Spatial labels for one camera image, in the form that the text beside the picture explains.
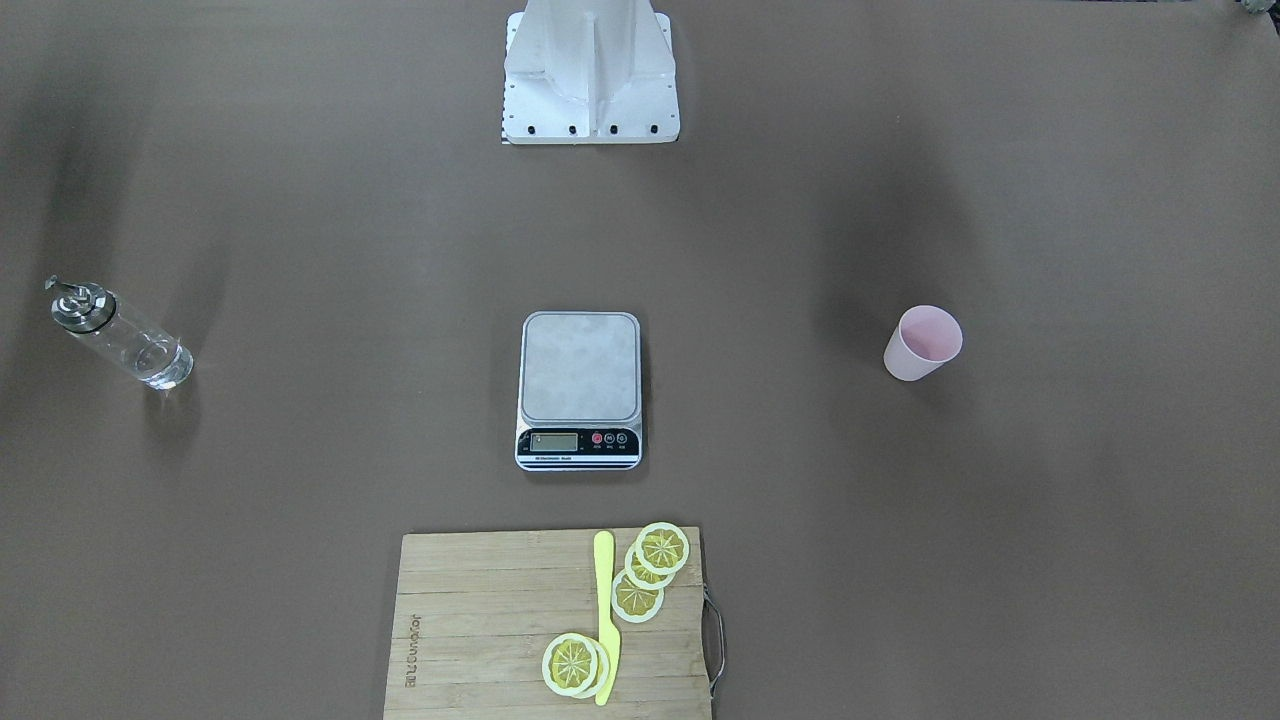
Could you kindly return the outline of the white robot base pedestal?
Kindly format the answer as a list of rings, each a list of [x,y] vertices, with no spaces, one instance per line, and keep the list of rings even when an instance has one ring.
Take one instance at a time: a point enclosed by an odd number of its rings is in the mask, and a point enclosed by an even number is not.
[[[678,140],[672,24],[652,3],[530,1],[504,41],[504,143]]]

